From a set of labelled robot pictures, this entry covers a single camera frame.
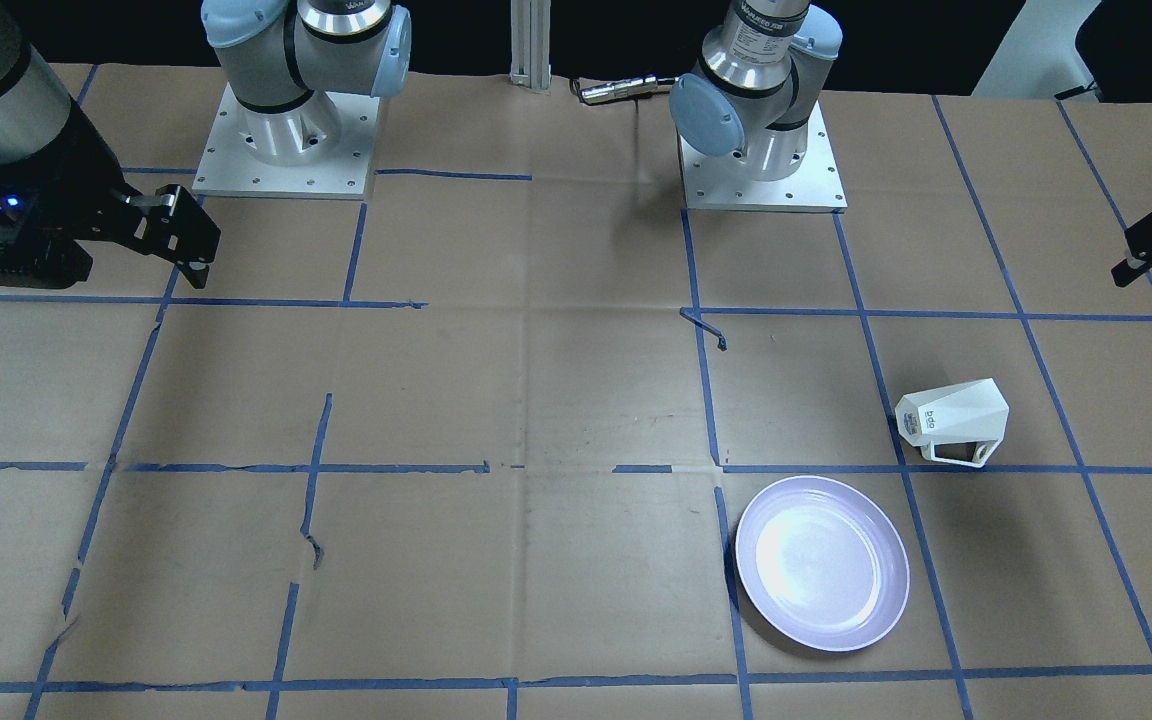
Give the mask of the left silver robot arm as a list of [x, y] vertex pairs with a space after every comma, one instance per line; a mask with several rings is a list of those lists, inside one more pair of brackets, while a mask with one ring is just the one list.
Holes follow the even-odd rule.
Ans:
[[838, 20], [809, 1], [733, 1], [669, 91], [695, 199], [799, 211], [809, 192], [801, 179], [835, 181], [819, 96], [842, 41]]

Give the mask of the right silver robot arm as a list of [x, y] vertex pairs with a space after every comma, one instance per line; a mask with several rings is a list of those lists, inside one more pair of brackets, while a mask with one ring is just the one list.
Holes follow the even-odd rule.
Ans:
[[[238, 142], [264, 165], [329, 158], [344, 124], [329, 94], [404, 88], [410, 13], [392, 1], [205, 1], [206, 40], [238, 106]], [[84, 242], [154, 255], [197, 290], [221, 232], [180, 184], [143, 194], [0, 3], [0, 286], [88, 281]]]

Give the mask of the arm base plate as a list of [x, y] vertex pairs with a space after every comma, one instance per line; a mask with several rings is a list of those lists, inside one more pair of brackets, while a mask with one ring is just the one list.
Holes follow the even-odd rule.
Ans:
[[820, 104], [791, 131], [763, 129], [741, 156], [705, 156], [679, 138], [685, 206], [717, 211], [842, 213], [849, 206]]
[[365, 200], [382, 109], [379, 97], [316, 92], [300, 108], [262, 114], [225, 88], [192, 190], [211, 197]]

